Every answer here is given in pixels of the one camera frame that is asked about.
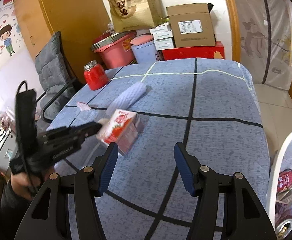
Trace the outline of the left hand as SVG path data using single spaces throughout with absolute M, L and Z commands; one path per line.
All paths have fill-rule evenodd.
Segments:
M 10 184 L 15 194 L 28 201 L 32 201 L 34 197 L 31 194 L 30 188 L 32 186 L 35 188 L 39 187 L 41 185 L 41 180 L 33 174 L 27 175 L 24 172 L 18 174 L 12 173 Z

